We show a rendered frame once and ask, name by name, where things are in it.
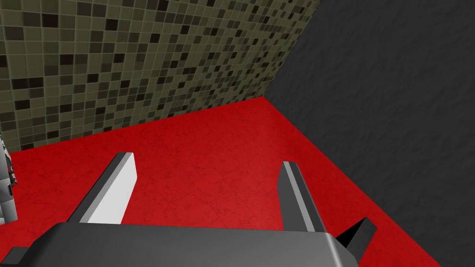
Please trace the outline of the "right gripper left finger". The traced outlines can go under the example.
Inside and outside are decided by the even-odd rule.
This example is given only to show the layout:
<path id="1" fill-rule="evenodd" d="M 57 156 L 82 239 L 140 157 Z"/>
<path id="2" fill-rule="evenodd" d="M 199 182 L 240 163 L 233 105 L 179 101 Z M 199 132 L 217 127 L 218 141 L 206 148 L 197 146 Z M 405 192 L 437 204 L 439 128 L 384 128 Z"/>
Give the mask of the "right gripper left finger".
<path id="1" fill-rule="evenodd" d="M 121 224 L 136 181 L 134 154 L 118 153 L 67 222 Z"/>

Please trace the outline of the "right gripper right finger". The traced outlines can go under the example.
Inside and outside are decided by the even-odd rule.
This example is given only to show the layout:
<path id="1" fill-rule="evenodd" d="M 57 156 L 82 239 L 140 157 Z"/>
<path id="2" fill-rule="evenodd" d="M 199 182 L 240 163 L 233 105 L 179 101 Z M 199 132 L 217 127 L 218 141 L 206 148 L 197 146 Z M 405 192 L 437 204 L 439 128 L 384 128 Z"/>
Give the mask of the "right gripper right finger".
<path id="1" fill-rule="evenodd" d="M 282 162 L 277 191 L 285 231 L 327 231 L 297 163 Z"/>

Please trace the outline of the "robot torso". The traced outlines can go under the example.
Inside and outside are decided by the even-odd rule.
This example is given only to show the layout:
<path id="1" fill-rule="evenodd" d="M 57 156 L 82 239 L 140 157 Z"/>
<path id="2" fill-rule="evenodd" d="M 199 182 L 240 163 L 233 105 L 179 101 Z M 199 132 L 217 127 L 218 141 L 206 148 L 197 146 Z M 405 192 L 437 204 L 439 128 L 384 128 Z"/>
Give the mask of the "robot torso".
<path id="1" fill-rule="evenodd" d="M 17 179 L 13 170 L 11 156 L 0 134 L 3 152 L 0 152 L 0 225 L 18 220 L 13 190 Z"/>

